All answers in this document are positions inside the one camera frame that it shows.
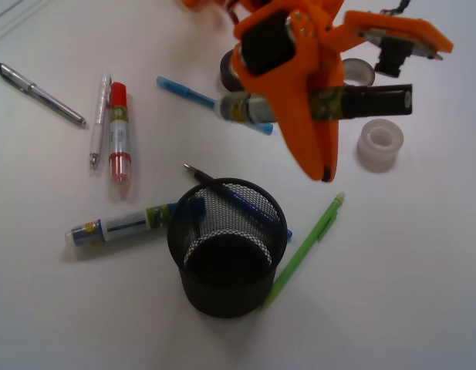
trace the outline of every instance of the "red marker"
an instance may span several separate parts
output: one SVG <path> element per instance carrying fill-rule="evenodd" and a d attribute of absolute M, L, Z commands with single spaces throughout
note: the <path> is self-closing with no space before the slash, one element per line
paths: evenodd
<path fill-rule="evenodd" d="M 119 185 L 130 181 L 131 155 L 128 135 L 127 87 L 111 86 L 110 155 L 111 178 Z"/>

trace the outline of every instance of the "mesh cup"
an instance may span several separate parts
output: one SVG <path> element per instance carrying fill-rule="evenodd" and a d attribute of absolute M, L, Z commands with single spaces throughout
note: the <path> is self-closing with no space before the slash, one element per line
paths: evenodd
<path fill-rule="evenodd" d="M 262 188 L 216 179 L 183 195 L 167 242 L 190 303 L 207 315 L 233 318 L 267 298 L 284 255 L 287 225 Z"/>

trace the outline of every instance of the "clear tape roll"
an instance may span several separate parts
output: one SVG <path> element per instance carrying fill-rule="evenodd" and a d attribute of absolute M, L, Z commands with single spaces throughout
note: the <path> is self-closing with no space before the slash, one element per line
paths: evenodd
<path fill-rule="evenodd" d="M 398 125 L 388 119 L 373 119 L 364 125 L 358 140 L 358 150 L 368 160 L 378 163 L 395 161 L 404 142 Z"/>

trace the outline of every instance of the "pen tip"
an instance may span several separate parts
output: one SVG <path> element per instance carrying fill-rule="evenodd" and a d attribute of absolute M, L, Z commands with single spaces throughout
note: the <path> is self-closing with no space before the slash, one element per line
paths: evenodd
<path fill-rule="evenodd" d="M 190 172 L 193 173 L 193 174 L 194 174 L 195 172 L 197 172 L 197 169 L 194 168 L 194 167 L 192 167 L 192 166 L 190 166 L 189 164 L 186 164 L 186 163 L 185 163 L 183 166 L 184 166 L 184 168 L 186 168 L 188 171 L 190 171 Z"/>

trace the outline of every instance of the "clear pen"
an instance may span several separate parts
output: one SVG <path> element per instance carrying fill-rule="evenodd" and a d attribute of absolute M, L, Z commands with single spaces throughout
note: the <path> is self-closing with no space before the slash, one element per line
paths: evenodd
<path fill-rule="evenodd" d="M 112 79 L 108 72 L 105 72 L 100 82 L 99 101 L 97 103 L 96 122 L 92 129 L 92 141 L 90 142 L 90 168 L 95 170 L 100 161 L 100 150 L 102 147 L 103 127 L 106 118 L 107 105 L 111 92 Z"/>

